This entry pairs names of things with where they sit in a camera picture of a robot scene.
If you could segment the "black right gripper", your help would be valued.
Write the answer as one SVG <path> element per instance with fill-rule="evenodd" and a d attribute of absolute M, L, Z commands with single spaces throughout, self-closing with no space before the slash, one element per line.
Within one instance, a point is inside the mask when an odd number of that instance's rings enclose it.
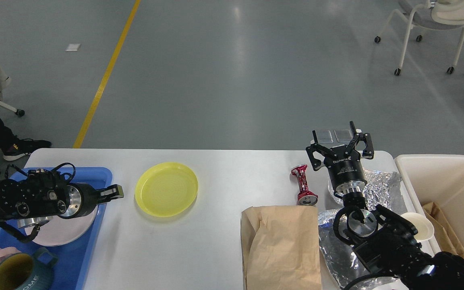
<path fill-rule="evenodd" d="M 331 149 L 324 147 L 318 142 L 317 133 L 313 130 L 313 142 L 306 147 L 314 171 L 322 168 L 325 165 L 325 160 L 328 160 L 328 174 L 336 193 L 363 192 L 367 180 L 360 160 L 361 158 L 372 160 L 375 154 L 371 134 L 357 129 L 353 121 L 350 121 L 349 125 L 353 138 L 347 146 L 338 145 Z M 359 143 L 365 145 L 361 154 L 356 150 Z M 315 157 L 315 153 L 324 157 L 324 160 Z"/>

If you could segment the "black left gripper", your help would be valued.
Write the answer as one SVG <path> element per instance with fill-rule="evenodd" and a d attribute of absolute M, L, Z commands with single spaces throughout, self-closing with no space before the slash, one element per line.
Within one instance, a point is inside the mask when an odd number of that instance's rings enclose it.
<path fill-rule="evenodd" d="M 66 197 L 67 209 L 59 217 L 73 219 L 89 215 L 97 205 L 123 198 L 124 191 L 119 184 L 96 190 L 86 183 L 69 183 Z"/>

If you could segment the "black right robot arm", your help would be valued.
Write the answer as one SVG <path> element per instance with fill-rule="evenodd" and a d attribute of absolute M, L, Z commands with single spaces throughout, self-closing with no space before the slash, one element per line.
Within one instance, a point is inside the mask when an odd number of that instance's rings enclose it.
<path fill-rule="evenodd" d="M 349 290 L 371 278 L 399 279 L 410 290 L 464 290 L 464 259 L 449 252 L 431 256 L 414 238 L 418 229 L 383 205 L 369 210 L 363 193 L 367 180 L 361 159 L 373 159 L 371 136 L 350 121 L 353 138 L 347 145 L 324 147 L 313 130 L 306 152 L 315 171 L 326 167 L 334 195 L 342 200 L 333 220 L 335 237 L 350 246 L 369 271 L 349 282 Z"/>

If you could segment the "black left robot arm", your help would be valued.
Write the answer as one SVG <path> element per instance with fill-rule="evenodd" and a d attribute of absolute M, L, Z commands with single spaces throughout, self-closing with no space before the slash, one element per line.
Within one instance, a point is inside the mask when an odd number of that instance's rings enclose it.
<path fill-rule="evenodd" d="M 95 189 L 87 183 L 74 183 L 76 168 L 60 173 L 62 163 L 53 169 L 15 170 L 24 180 L 0 180 L 0 228 L 21 243 L 33 241 L 50 217 L 75 219 L 88 216 L 100 204 L 124 197 L 121 185 Z"/>

